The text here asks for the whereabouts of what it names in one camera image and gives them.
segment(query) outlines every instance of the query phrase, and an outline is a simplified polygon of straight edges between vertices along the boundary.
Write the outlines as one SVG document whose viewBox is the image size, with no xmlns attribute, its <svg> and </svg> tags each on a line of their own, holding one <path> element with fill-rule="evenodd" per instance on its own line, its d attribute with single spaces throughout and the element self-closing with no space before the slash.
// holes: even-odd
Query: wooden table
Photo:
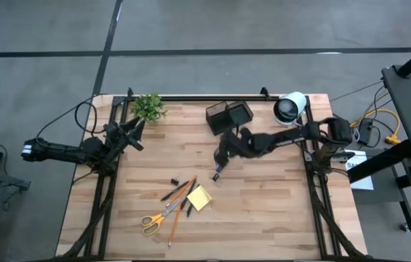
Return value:
<svg viewBox="0 0 411 262">
<path fill-rule="evenodd" d="M 327 95 L 309 96 L 315 120 L 332 116 Z M 98 110 L 97 130 L 108 121 L 112 97 L 93 101 Z M 278 148 L 259 159 L 233 158 L 219 182 L 211 180 L 215 170 L 212 154 L 219 136 L 213 136 L 208 127 L 205 108 L 216 103 L 165 102 L 166 118 L 145 126 L 141 142 L 145 149 L 129 147 L 122 156 L 105 259 L 319 258 L 306 173 L 296 145 Z M 246 126 L 252 132 L 283 130 L 274 120 L 274 103 L 248 105 L 254 118 Z M 91 112 L 87 129 L 93 122 Z M 88 167 L 79 166 L 75 178 L 88 172 Z M 159 200 L 173 190 L 170 179 L 178 176 L 186 181 L 194 175 L 212 202 L 200 212 L 193 210 L 190 218 L 183 211 L 171 248 L 167 242 L 175 212 L 155 235 L 142 235 L 140 219 L 164 211 Z M 68 250 L 87 225 L 96 180 L 97 175 L 90 175 L 73 186 L 57 255 Z M 328 185 L 336 222 L 356 248 L 366 253 L 347 177 L 332 173 Z M 324 233 L 332 252 L 326 224 Z"/>
</svg>

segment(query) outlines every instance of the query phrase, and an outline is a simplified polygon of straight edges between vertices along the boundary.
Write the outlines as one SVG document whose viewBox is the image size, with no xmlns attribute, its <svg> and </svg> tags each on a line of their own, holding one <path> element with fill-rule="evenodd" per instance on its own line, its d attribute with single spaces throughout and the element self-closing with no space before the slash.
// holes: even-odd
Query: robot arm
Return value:
<svg viewBox="0 0 411 262">
<path fill-rule="evenodd" d="M 125 124 L 115 122 L 105 124 L 103 129 L 106 133 L 106 143 L 97 137 L 92 137 L 82 141 L 79 147 L 49 143 L 43 138 L 34 138 L 24 142 L 21 156 L 29 162 L 54 159 L 86 164 L 94 172 L 109 174 L 114 171 L 113 163 L 116 158 L 127 146 L 131 145 L 138 151 L 143 150 L 138 141 L 142 136 L 144 125 L 144 121 L 139 123 L 139 118 Z"/>
<path fill-rule="evenodd" d="M 323 135 L 320 125 L 328 125 L 328 133 Z M 252 134 L 247 128 L 241 130 L 241 137 L 238 138 L 232 131 L 225 132 L 214 158 L 217 170 L 213 180 L 220 177 L 223 168 L 229 163 L 229 158 L 240 156 L 245 158 L 261 157 L 271 153 L 274 149 L 288 146 L 304 140 L 314 140 L 322 142 L 320 150 L 315 151 L 315 163 L 320 167 L 330 163 L 331 157 L 339 148 L 344 148 L 352 142 L 352 133 L 349 122 L 339 118 L 326 118 L 320 122 L 309 122 L 303 127 L 292 128 L 275 134 L 258 133 Z"/>
</svg>

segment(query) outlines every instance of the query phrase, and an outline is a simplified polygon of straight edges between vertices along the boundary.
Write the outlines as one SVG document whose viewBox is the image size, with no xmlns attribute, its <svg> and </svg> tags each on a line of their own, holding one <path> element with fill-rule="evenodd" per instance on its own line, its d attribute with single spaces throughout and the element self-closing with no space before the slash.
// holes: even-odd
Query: concrete floor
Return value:
<svg viewBox="0 0 411 262">
<path fill-rule="evenodd" d="M 0 52 L 102 50 L 114 4 L 0 0 Z M 113 42 L 113 49 L 121 50 L 343 47 L 411 47 L 411 0 L 126 0 Z M 101 92 L 124 94 L 131 87 L 137 93 L 256 93 L 267 87 L 333 98 L 378 81 L 382 68 L 410 57 L 112 57 Z M 92 94 L 99 63 L 99 57 L 0 58 L 0 143 L 9 151 L 9 172 L 32 180 L 31 189 L 0 217 L 0 261 L 55 253 L 74 165 L 24 162 L 20 152 L 24 140 Z M 376 89 L 337 100 L 332 109 L 354 120 Z M 389 115 L 378 118 L 395 125 Z M 388 133 L 379 128 L 383 136 Z M 82 131 L 67 116 L 42 136 L 77 145 Z M 406 138 L 403 129 L 399 138 Z M 397 228 L 404 222 L 398 204 L 359 205 L 358 211 L 370 255 L 411 261 L 411 233 Z"/>
</svg>

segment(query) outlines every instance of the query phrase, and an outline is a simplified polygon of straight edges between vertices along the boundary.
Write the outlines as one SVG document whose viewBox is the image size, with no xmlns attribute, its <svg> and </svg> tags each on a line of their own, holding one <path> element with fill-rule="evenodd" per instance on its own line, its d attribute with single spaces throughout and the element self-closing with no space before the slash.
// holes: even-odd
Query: yellow sticky note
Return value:
<svg viewBox="0 0 411 262">
<path fill-rule="evenodd" d="M 188 195 L 188 199 L 197 211 L 200 211 L 208 202 L 212 201 L 212 197 L 205 191 L 203 186 L 194 189 L 192 193 Z"/>
</svg>

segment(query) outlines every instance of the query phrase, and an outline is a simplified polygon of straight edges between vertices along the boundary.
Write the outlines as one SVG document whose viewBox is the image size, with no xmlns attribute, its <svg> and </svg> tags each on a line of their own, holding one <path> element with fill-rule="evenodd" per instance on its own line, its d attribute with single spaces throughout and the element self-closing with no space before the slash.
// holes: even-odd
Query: green plant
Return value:
<svg viewBox="0 0 411 262">
<path fill-rule="evenodd" d="M 160 116 L 165 117 L 168 111 L 163 110 L 163 102 L 157 94 L 141 95 L 132 107 L 134 116 L 146 122 L 155 122 Z"/>
</svg>

